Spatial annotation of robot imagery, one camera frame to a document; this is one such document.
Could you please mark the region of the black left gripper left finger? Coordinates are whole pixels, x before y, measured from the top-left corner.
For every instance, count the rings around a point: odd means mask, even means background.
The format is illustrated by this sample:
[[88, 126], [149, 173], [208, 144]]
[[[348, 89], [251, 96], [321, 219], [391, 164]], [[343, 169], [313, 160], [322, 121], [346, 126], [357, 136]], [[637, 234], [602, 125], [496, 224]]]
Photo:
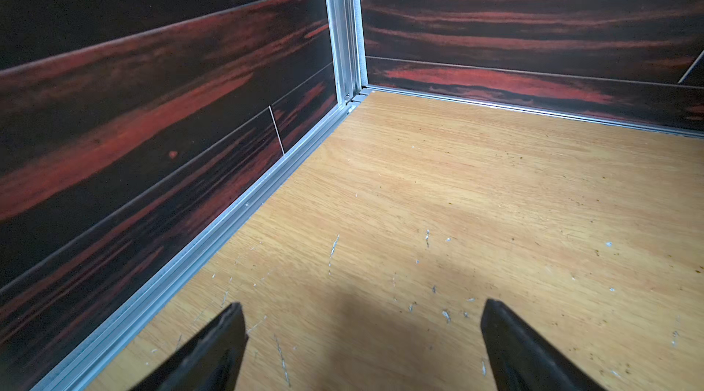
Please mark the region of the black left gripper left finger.
[[242, 306], [231, 303], [133, 388], [233, 390], [248, 341]]

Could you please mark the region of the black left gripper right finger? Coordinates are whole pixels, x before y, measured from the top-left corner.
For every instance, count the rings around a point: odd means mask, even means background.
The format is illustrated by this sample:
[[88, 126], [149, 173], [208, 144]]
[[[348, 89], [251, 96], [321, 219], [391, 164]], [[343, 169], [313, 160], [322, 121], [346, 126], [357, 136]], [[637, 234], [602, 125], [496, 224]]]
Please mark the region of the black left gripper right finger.
[[487, 299], [480, 321], [499, 390], [601, 390], [505, 303]]

